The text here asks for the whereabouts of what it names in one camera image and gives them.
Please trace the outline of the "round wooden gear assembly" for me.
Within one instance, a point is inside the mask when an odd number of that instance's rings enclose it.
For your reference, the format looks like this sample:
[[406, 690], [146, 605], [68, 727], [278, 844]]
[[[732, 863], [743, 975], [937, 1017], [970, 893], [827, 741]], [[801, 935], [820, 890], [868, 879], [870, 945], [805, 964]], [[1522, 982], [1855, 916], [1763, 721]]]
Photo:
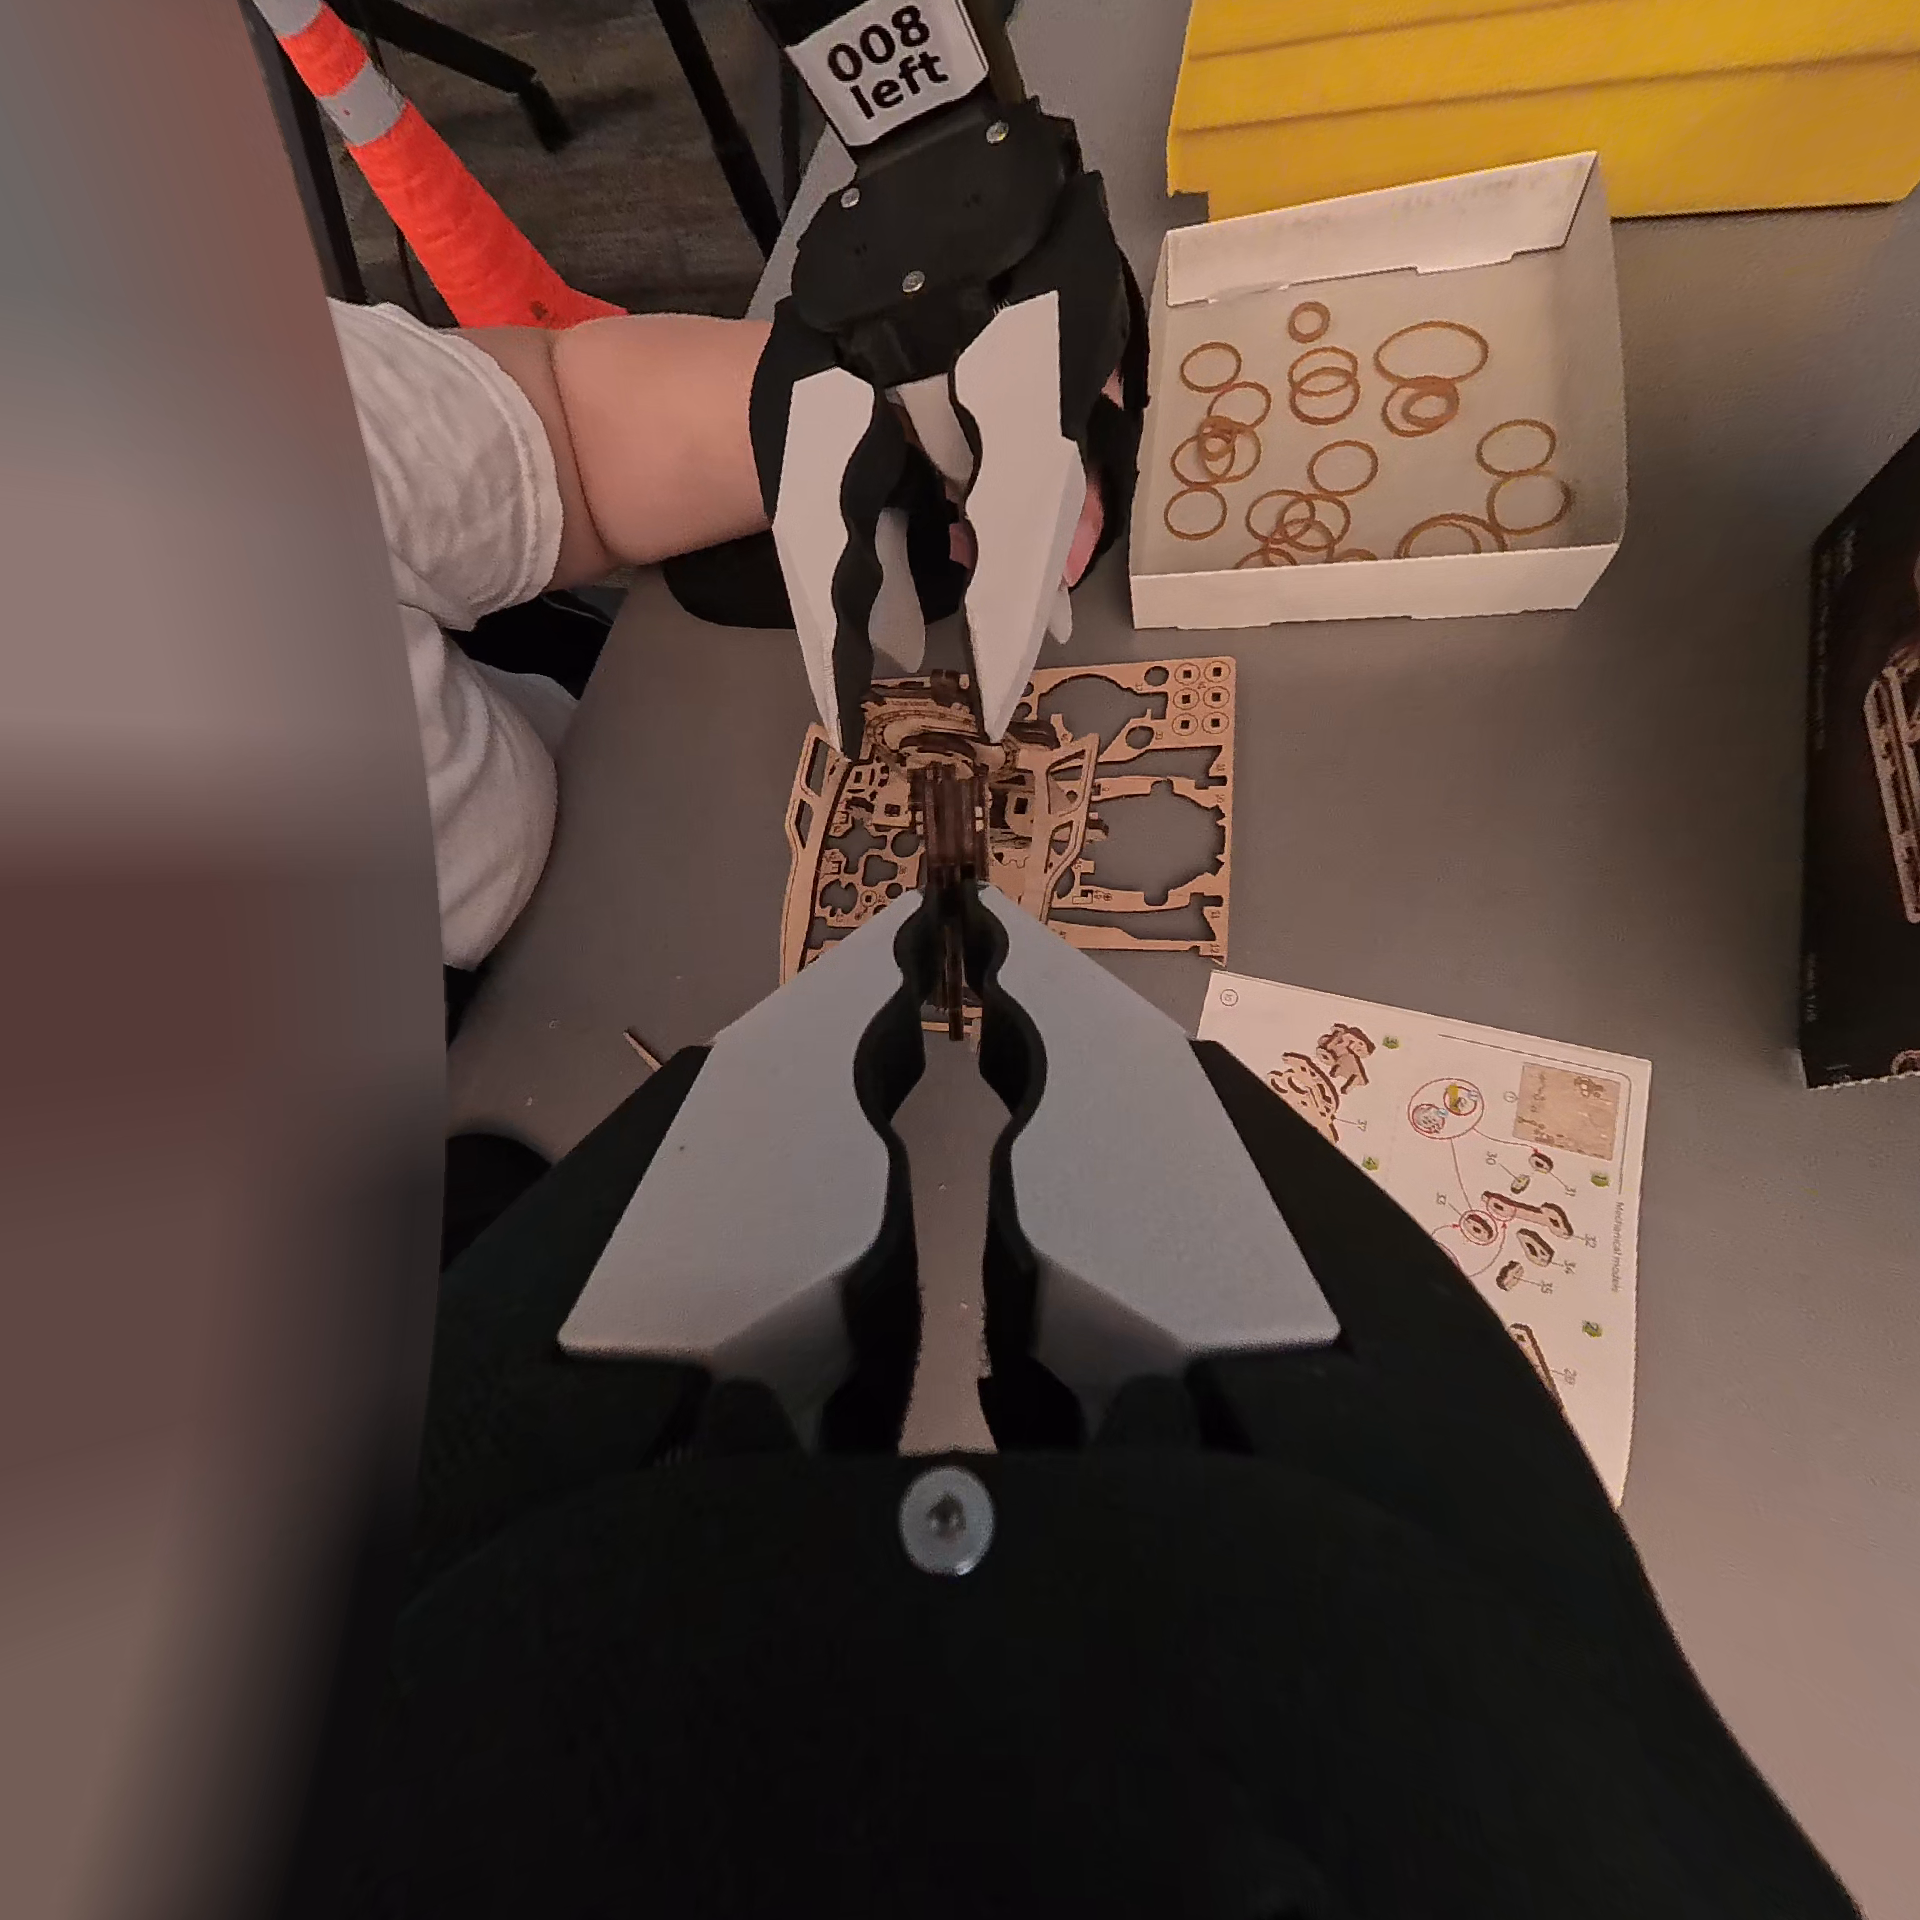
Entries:
[[941, 673], [870, 687], [857, 759], [886, 775], [910, 775], [939, 757], [973, 761], [994, 796], [994, 827], [1011, 833], [1042, 814], [1089, 804], [1089, 754], [1094, 748], [1094, 737], [1070, 737], [1058, 717], [1036, 716], [1031, 701], [1019, 707], [1005, 737], [980, 739], [973, 733], [967, 679]]

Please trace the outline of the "black metal stand legs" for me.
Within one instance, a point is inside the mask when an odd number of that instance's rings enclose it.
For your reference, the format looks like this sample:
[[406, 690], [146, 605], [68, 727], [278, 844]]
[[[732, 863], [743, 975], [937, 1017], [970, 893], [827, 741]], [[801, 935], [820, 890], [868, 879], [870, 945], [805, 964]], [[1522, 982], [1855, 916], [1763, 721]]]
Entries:
[[783, 217], [777, 53], [747, 4], [335, 4], [562, 276], [743, 306]]

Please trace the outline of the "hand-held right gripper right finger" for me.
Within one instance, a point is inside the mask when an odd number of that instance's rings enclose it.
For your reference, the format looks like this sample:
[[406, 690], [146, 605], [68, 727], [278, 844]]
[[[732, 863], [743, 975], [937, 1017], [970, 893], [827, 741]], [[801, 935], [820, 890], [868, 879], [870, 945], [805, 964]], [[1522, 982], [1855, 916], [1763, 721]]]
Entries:
[[1337, 1316], [1199, 1053], [994, 886], [964, 910], [993, 1147], [979, 1398], [1067, 1450], [1141, 1377], [1337, 1342]]

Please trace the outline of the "black model kit box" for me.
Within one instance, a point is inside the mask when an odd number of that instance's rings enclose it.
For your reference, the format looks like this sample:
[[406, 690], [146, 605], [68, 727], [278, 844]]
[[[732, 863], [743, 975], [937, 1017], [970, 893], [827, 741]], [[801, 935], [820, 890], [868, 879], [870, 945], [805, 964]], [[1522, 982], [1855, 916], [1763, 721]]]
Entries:
[[1918, 439], [1812, 546], [1797, 1050], [1810, 1087], [1918, 1073]]

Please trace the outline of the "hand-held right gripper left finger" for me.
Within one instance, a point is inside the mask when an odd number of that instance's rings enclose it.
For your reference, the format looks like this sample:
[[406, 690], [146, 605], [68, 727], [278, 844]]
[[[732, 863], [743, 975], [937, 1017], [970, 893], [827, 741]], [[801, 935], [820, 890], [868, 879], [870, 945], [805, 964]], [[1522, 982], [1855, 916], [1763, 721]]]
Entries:
[[766, 1385], [805, 1437], [895, 1451], [921, 1351], [905, 1147], [934, 923], [905, 893], [706, 1050], [559, 1343]]

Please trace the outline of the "yellow plastic bin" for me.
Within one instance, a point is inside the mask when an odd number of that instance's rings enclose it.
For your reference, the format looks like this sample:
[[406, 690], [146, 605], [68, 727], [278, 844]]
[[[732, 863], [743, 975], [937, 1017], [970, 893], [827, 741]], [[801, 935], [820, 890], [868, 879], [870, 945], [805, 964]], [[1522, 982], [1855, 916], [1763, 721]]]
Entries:
[[1618, 220], [1902, 202], [1916, 3], [1197, 3], [1167, 193], [1211, 220], [1595, 154]]

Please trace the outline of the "person's left forearm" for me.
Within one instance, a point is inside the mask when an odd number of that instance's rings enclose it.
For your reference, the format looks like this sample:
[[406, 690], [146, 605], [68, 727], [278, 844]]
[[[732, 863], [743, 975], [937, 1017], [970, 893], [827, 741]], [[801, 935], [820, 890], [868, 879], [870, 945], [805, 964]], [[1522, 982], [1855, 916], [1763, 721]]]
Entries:
[[562, 580], [645, 566], [769, 533], [751, 445], [751, 387], [771, 324], [714, 318], [594, 321], [556, 334], [558, 468], [580, 513]]

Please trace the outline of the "person's white shirt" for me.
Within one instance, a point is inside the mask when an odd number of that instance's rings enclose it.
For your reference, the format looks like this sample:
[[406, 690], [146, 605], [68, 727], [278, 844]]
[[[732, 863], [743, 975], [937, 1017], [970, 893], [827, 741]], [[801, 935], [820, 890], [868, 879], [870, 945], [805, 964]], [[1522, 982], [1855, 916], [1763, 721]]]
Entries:
[[327, 311], [417, 695], [441, 956], [476, 970], [541, 876], [558, 821], [553, 748], [573, 699], [550, 679], [471, 660], [454, 636], [550, 585], [558, 468], [533, 402], [476, 345], [389, 305]]

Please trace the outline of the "small wooden model assembly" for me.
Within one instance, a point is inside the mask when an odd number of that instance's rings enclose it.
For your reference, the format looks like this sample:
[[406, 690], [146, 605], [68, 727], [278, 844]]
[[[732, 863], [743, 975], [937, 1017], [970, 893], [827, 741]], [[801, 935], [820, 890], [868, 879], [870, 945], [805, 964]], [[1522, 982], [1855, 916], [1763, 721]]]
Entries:
[[972, 892], [993, 876], [993, 783], [973, 757], [932, 759], [911, 775], [924, 844], [921, 892], [934, 916], [934, 973], [924, 1004], [939, 1007], [947, 1037], [967, 1037], [964, 919]]

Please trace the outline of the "paper instruction booklet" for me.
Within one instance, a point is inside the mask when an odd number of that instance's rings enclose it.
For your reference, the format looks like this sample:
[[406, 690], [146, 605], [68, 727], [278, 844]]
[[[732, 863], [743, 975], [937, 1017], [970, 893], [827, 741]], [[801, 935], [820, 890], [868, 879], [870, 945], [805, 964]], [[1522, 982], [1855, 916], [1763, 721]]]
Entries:
[[1651, 1066], [1237, 973], [1209, 986], [1197, 1034], [1335, 1141], [1454, 1259], [1621, 1501]]

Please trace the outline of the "black wrist rest pad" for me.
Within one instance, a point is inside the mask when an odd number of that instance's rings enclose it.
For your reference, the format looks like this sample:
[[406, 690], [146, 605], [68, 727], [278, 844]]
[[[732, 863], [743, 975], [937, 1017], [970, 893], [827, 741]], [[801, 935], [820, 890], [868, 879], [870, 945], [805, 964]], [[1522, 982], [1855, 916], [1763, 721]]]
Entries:
[[660, 562], [677, 604], [714, 626], [790, 630], [783, 554], [773, 533], [708, 543]]

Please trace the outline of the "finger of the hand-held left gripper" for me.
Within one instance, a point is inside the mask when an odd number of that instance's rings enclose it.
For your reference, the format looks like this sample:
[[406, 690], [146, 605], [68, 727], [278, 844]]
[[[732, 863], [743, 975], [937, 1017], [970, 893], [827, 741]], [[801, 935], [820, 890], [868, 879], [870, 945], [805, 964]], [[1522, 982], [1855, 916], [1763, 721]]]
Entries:
[[827, 367], [790, 391], [775, 550], [820, 725], [846, 754], [875, 655], [917, 669], [908, 514], [890, 506], [905, 452], [893, 410], [854, 372]]
[[1089, 491], [1083, 455], [1063, 433], [1058, 294], [1003, 306], [955, 358], [950, 399], [977, 439], [964, 503], [977, 541], [972, 679], [980, 731], [1001, 739], [1061, 611]]

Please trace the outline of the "white cardboard tray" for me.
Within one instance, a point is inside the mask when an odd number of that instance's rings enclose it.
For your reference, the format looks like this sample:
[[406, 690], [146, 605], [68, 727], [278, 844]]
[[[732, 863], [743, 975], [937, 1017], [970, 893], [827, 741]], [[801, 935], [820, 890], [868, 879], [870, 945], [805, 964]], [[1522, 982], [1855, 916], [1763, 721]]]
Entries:
[[[1161, 250], [1155, 397], [1141, 450], [1131, 604], [1141, 628], [1230, 630], [1361, 618], [1476, 618], [1574, 607], [1625, 529], [1625, 402], [1617, 258], [1593, 154], [1410, 182], [1179, 228]], [[1202, 326], [1281, 321], [1321, 300], [1361, 323], [1451, 315], [1543, 382], [1577, 503], [1569, 534], [1476, 559], [1177, 566], [1157, 483], [1167, 361]]]

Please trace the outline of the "orange safety cone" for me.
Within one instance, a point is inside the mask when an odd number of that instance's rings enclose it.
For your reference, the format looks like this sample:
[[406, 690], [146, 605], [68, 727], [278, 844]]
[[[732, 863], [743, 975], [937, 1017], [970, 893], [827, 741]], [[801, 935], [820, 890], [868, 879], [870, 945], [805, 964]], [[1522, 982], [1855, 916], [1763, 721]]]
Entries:
[[572, 330], [619, 315], [564, 283], [332, 7], [257, 12], [462, 326]]

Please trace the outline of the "pile of rubber bands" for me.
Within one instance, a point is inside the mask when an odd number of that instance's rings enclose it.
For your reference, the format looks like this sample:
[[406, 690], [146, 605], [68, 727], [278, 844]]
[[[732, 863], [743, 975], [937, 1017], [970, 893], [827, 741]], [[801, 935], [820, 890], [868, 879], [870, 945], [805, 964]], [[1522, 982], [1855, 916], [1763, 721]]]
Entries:
[[1543, 382], [1471, 321], [1374, 324], [1299, 300], [1202, 326], [1164, 397], [1147, 475], [1179, 570], [1476, 559], [1573, 525]]

